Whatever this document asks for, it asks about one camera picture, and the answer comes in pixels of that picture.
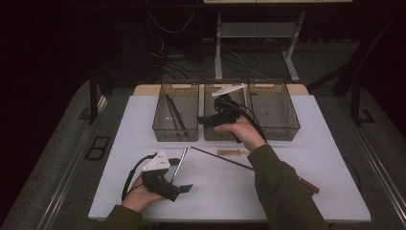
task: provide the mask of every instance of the dark green jacket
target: dark green jacket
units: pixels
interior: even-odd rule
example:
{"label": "dark green jacket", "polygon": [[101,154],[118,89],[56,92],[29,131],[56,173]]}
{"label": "dark green jacket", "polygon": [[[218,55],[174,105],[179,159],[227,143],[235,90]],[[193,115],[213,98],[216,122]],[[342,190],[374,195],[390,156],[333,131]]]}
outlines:
{"label": "dark green jacket", "polygon": [[[248,156],[255,170],[255,187],[270,229],[327,229],[307,188],[295,170],[282,162],[268,145]],[[101,229],[135,230],[142,215],[116,205]]]}

